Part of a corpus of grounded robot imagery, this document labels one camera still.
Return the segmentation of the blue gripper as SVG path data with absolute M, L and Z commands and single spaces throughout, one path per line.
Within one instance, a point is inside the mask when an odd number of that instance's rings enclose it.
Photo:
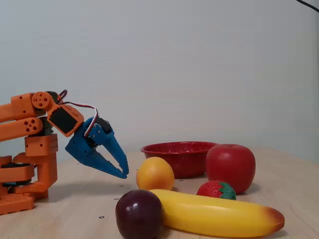
M 88 119 L 74 133 L 65 147 L 66 151 L 79 163 L 97 169 L 112 176 L 126 179 L 129 174 L 129 166 L 125 153 L 117 142 L 114 131 L 108 121 L 97 118 L 88 135 L 84 133 L 91 123 Z M 118 162 L 120 169 L 115 167 L 109 160 L 99 153 L 96 148 L 103 146 Z

